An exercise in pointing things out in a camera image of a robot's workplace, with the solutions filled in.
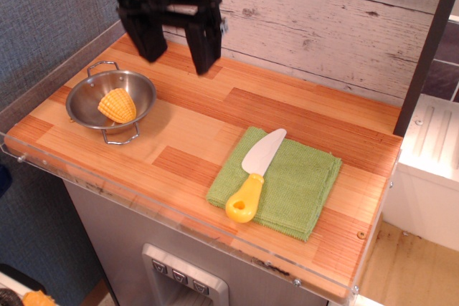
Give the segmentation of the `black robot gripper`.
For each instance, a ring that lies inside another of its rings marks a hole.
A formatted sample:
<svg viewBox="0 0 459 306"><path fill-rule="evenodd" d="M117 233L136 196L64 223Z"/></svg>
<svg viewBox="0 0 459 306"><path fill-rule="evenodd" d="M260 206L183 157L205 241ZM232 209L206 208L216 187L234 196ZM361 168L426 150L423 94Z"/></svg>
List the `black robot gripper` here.
<svg viewBox="0 0 459 306"><path fill-rule="evenodd" d="M221 57L228 22L222 0L118 0L118 15L138 53L155 62L168 48L162 24L184 29L196 73L204 75Z"/></svg>

